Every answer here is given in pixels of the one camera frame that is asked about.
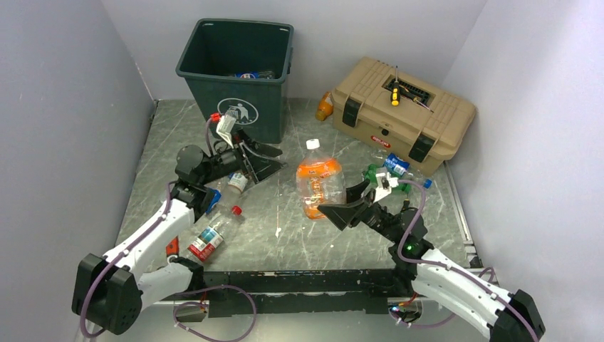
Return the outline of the blue label bottle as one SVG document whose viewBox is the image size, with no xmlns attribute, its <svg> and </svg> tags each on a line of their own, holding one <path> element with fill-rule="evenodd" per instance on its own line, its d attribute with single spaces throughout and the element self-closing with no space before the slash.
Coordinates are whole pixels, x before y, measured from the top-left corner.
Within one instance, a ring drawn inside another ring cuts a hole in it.
<svg viewBox="0 0 604 342">
<path fill-rule="evenodd" d="M 424 177 L 419 172 L 412 172 L 410 163 L 396 156 L 393 152 L 385 158 L 382 166 L 394 177 L 412 180 L 413 182 L 422 185 L 425 189 L 429 189 L 432 186 L 432 180 L 430 178 Z"/>
</svg>

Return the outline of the white label green cap bottle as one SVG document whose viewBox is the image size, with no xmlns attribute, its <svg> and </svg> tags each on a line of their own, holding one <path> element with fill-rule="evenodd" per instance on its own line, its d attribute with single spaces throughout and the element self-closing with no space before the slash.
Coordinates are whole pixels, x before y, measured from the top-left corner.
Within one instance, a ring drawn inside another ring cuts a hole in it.
<svg viewBox="0 0 604 342">
<path fill-rule="evenodd" d="M 229 180 L 222 192 L 222 199 L 226 207 L 231 209 L 239 205 L 242 193 L 248 182 L 248 178 L 240 172 L 234 172 L 229 176 Z"/>
</svg>

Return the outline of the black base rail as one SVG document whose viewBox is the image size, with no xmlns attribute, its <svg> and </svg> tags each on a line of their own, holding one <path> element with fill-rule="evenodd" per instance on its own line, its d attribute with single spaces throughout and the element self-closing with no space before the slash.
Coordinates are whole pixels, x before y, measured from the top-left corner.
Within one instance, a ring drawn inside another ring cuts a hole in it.
<svg viewBox="0 0 604 342">
<path fill-rule="evenodd" d="M 393 269 L 207 271 L 185 294 L 167 301 L 203 301 L 212 318 L 252 314 L 362 311 L 386 314 L 409 301 L 408 281 Z"/>
</svg>

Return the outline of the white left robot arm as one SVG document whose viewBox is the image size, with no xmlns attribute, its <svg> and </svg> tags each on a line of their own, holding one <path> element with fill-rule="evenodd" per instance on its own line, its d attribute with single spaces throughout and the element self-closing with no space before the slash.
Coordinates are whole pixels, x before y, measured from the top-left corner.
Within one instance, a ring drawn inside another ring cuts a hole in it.
<svg viewBox="0 0 604 342">
<path fill-rule="evenodd" d="M 177 257 L 148 273 L 154 258 L 181 232 L 194 226 L 211 207 L 208 184 L 240 172 L 260 183 L 282 170 L 277 147 L 251 139 L 242 129 L 231 134 L 232 146 L 208 155 L 197 145 L 180 149 L 177 179 L 166 186 L 162 206 L 121 244 L 101 256 L 88 254 L 79 263 L 72 312 L 80 317 L 80 332 L 96 338 L 105 331 L 126 332 L 151 304 L 172 295 L 199 297 L 205 280 L 202 265 Z"/>
</svg>

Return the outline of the dark green trash bin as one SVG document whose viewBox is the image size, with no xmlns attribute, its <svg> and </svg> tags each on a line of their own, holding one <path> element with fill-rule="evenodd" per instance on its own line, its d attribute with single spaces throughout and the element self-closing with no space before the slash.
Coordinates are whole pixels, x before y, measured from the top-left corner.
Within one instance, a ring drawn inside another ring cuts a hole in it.
<svg viewBox="0 0 604 342">
<path fill-rule="evenodd" d="M 201 19 L 176 66 L 203 118 L 236 115 L 236 128 L 251 138 L 279 144 L 286 130 L 286 91 L 294 27 L 266 21 Z M 233 77 L 273 71 L 274 79 Z"/>
</svg>

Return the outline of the green plastic bottle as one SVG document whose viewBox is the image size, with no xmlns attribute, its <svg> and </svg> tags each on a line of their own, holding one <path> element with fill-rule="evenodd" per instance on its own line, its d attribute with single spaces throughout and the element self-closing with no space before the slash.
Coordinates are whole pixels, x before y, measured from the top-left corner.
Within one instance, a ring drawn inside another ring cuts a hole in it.
<svg viewBox="0 0 604 342">
<path fill-rule="evenodd" d="M 385 176 L 395 177 L 386 167 L 378 167 L 375 164 L 368 165 L 367 169 L 363 172 L 364 180 L 368 180 L 371 185 L 380 185 L 385 179 Z M 392 186 L 393 192 L 401 192 L 408 195 L 411 191 L 411 186 L 406 183 L 397 183 Z"/>
</svg>

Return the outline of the tan plastic toolbox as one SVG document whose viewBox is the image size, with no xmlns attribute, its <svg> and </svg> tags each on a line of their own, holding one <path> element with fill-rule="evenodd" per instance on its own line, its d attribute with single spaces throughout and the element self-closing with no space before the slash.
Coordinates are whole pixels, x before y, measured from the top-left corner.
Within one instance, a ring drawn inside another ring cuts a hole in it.
<svg viewBox="0 0 604 342">
<path fill-rule="evenodd" d="M 331 92 L 333 127 L 367 145 L 383 148 L 423 175 L 451 160 L 477 114 L 468 100 L 398 70 L 400 104 L 390 95 L 395 66 L 361 58 Z M 433 113 L 410 98 L 417 96 Z"/>
</svg>

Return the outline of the orange bottle behind toolbox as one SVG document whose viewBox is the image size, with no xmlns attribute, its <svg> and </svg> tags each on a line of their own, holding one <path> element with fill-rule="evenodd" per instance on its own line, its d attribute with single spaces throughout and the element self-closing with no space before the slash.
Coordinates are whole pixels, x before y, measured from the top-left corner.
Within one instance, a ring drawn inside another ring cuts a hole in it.
<svg viewBox="0 0 604 342">
<path fill-rule="evenodd" d="M 319 121 L 324 121 L 333 114 L 333 101 L 331 92 L 327 91 L 321 98 L 316 110 L 315 118 Z"/>
</svg>

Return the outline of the tall orange drink bottle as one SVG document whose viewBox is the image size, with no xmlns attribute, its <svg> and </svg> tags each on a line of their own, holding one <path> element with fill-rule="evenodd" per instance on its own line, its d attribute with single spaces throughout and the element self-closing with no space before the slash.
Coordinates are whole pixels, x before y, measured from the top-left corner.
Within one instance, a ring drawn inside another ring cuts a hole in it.
<svg viewBox="0 0 604 342">
<path fill-rule="evenodd" d="M 325 215 L 321 204 L 343 204 L 346 200 L 342 165 L 321 149 L 317 138 L 306 141 L 306 154 L 296 169 L 296 184 L 304 214 L 309 219 Z"/>
</svg>

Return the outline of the yellow handled screwdriver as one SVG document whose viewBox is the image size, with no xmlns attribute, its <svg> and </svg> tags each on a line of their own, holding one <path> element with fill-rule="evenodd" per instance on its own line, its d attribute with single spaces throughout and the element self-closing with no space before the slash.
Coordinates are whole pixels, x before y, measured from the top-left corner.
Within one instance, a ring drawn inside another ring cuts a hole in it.
<svg viewBox="0 0 604 342">
<path fill-rule="evenodd" d="M 395 66 L 395 77 L 392 81 L 392 92 L 390 95 L 390 103 L 392 106 L 400 104 L 400 83 L 398 80 L 398 66 Z"/>
</svg>

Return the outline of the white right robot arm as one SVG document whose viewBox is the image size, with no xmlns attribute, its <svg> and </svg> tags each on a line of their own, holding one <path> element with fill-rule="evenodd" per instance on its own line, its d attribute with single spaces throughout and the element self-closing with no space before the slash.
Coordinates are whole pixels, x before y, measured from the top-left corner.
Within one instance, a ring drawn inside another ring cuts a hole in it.
<svg viewBox="0 0 604 342">
<path fill-rule="evenodd" d="M 363 223 L 392 242 L 392 285 L 398 294 L 415 292 L 436 301 L 489 341 L 541 340 L 546 327 L 530 294 L 521 289 L 511 293 L 483 280 L 425 239 L 425 193 L 418 207 L 406 204 L 392 214 L 379 203 L 379 189 L 367 186 L 363 182 L 351 187 L 352 199 L 320 204 L 318 210 L 340 230 Z"/>
</svg>

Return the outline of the red handled adjustable wrench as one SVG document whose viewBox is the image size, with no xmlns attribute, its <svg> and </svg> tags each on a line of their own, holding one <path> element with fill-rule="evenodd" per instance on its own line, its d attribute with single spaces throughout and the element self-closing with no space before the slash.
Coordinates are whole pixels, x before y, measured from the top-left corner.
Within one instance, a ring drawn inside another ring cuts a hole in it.
<svg viewBox="0 0 604 342">
<path fill-rule="evenodd" d="M 179 256 L 179 238 L 175 237 L 165 247 L 167 259 L 172 259 Z"/>
</svg>

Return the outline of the clear bottle red cap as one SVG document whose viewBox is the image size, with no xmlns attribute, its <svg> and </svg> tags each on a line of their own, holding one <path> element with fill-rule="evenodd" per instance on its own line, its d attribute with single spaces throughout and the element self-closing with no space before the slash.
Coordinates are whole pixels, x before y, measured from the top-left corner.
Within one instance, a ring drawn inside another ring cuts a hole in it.
<svg viewBox="0 0 604 342">
<path fill-rule="evenodd" d="M 201 263 L 207 262 L 225 240 L 231 239 L 239 231 L 244 221 L 242 212 L 237 205 L 225 207 L 217 204 L 209 213 L 209 222 L 187 249 Z"/>
</svg>

